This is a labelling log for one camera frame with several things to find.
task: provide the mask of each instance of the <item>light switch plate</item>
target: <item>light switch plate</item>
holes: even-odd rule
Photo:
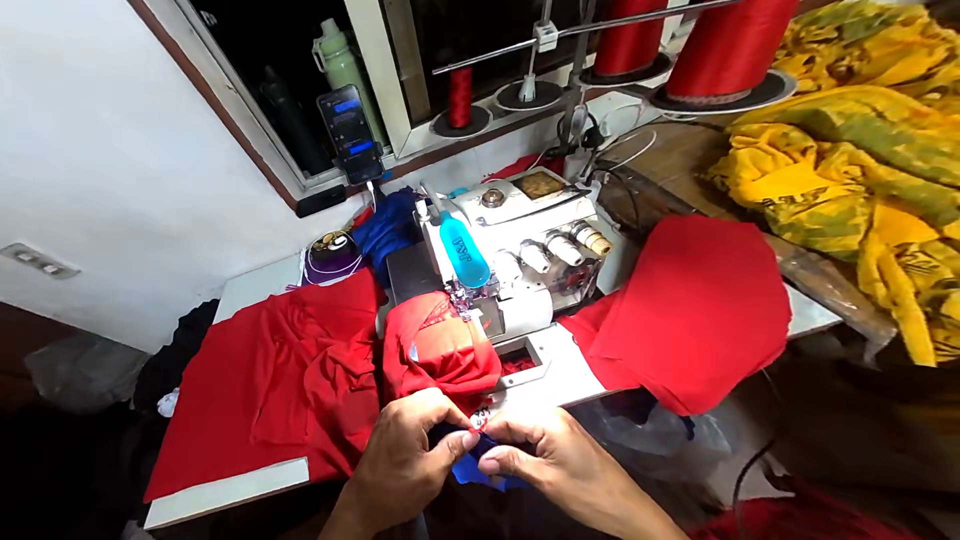
[[[80,270],[71,268],[62,262],[43,255],[34,248],[21,244],[11,244],[0,249],[0,255],[11,258],[21,264],[33,266],[55,280],[66,280],[80,274]]]

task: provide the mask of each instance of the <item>white wall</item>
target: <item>white wall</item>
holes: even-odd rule
[[[607,94],[598,118],[635,103]],[[539,152],[548,118],[385,185],[472,184]],[[122,0],[0,5],[0,247],[76,266],[56,281],[0,258],[0,301],[153,352],[224,281],[343,227],[360,196],[298,219]]]

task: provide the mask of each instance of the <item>hand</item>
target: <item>hand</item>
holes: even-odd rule
[[[573,519],[619,538],[686,538],[565,410],[500,413],[484,432],[500,442],[533,443],[536,455],[498,446],[481,456],[481,473],[520,477]]]
[[[384,407],[321,540],[372,538],[417,517],[440,493],[453,464],[479,440],[476,432],[457,431],[429,450],[426,433],[440,422],[470,427],[467,416],[439,388]]]

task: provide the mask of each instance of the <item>finger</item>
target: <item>finger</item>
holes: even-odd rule
[[[547,464],[539,457],[533,457],[518,448],[501,445],[481,455],[477,461],[477,469],[487,476],[513,475],[536,487],[542,485]]]
[[[553,422],[549,412],[503,411],[484,426],[483,432],[502,443],[539,444],[546,435],[544,426]]]
[[[430,430],[440,422],[448,422],[461,428],[470,427],[467,415],[454,405],[440,388],[426,388],[411,394],[408,399],[409,404],[404,405],[410,414],[409,418],[423,430]]]
[[[448,473],[453,464],[467,455],[467,452],[472,450],[479,440],[480,433],[476,431],[454,431],[441,439],[437,446],[427,453],[427,459],[433,463],[434,467]]]

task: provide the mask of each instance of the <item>white table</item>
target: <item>white table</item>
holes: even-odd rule
[[[597,285],[605,293],[613,292],[629,278],[636,261],[637,249],[601,220],[601,232],[613,243]],[[286,292],[288,284],[300,281],[300,254],[268,264],[242,276],[229,280],[217,309],[214,323],[229,319],[238,310],[251,306],[274,294]],[[793,319],[790,321],[789,337],[819,331],[840,322],[833,312],[820,306],[790,285],[784,285],[790,297]],[[563,327],[555,327],[557,340],[569,338]],[[557,405],[581,402],[606,393],[606,390],[590,372],[582,356],[567,362],[554,361],[549,371],[550,384],[554,391],[550,396]],[[534,386],[521,385],[512,388],[510,406],[537,401]],[[292,489],[309,482],[306,457],[285,461],[263,469],[220,479],[183,489],[153,502],[147,514],[146,529],[160,528],[187,521],[216,510],[260,499],[279,491]]]

